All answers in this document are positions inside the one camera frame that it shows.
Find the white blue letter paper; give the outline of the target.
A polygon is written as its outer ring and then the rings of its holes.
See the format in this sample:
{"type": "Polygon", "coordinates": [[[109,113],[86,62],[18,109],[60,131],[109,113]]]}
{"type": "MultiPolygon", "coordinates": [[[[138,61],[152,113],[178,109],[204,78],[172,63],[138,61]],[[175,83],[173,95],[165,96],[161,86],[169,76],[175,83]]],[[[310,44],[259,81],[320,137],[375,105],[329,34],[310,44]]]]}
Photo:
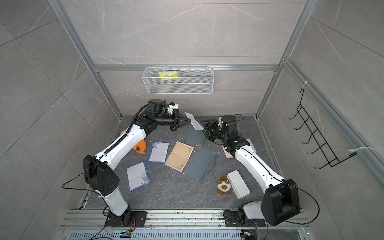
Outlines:
{"type": "Polygon", "coordinates": [[[128,167],[127,176],[129,181],[130,192],[134,192],[152,183],[147,163],[145,161],[139,162],[131,167],[128,167]]]}
{"type": "Polygon", "coordinates": [[[196,120],[195,116],[193,114],[185,112],[185,115],[188,119],[191,120],[191,124],[197,131],[203,131],[205,128],[196,120]]]}

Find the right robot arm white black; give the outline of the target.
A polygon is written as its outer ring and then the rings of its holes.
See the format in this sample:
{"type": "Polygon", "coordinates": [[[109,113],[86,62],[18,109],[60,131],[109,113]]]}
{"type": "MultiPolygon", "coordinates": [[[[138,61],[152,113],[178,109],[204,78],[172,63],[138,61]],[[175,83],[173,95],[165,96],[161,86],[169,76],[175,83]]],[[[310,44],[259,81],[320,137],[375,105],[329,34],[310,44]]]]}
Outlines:
{"type": "Polygon", "coordinates": [[[225,150],[245,166],[263,190],[261,202],[250,202],[240,207],[247,219],[264,219],[276,226],[300,213],[297,184],[291,179],[285,180],[257,155],[249,141],[239,133],[235,116],[202,120],[200,124],[206,138],[211,142],[220,140],[225,150]]]}

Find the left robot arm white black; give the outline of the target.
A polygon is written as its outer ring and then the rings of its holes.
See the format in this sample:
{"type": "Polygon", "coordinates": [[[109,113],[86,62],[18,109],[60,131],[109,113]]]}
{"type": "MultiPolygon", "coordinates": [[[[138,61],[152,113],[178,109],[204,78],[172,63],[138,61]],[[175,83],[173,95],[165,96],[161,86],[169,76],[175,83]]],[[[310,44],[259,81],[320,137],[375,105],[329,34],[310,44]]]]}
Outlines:
{"type": "Polygon", "coordinates": [[[102,196],[114,216],[126,215],[129,205],[119,190],[120,179],[114,172],[120,161],[158,126],[169,126],[171,131],[176,131],[190,122],[180,113],[178,104],[149,100],[137,111],[121,136],[95,156],[87,155],[83,159],[85,182],[102,196]]]}

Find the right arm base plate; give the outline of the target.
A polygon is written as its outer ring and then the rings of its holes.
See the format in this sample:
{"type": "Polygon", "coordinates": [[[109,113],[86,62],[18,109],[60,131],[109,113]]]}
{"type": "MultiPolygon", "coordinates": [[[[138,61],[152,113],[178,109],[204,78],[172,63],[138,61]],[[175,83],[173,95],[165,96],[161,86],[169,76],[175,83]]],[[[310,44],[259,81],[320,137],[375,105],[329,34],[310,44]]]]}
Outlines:
{"type": "Polygon", "coordinates": [[[261,219],[250,220],[241,211],[224,210],[223,217],[227,228],[251,228],[251,227],[266,227],[266,221],[261,219]]]}

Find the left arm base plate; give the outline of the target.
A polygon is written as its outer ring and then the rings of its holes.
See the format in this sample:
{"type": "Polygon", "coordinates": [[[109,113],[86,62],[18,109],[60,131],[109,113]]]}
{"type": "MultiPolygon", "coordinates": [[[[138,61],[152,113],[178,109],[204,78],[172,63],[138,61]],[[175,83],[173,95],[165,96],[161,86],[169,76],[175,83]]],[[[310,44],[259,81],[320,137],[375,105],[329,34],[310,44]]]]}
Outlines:
{"type": "Polygon", "coordinates": [[[148,212],[146,211],[129,211],[123,213],[121,216],[117,216],[113,213],[108,213],[105,227],[113,228],[127,228],[136,227],[143,228],[146,223],[148,212]]]}

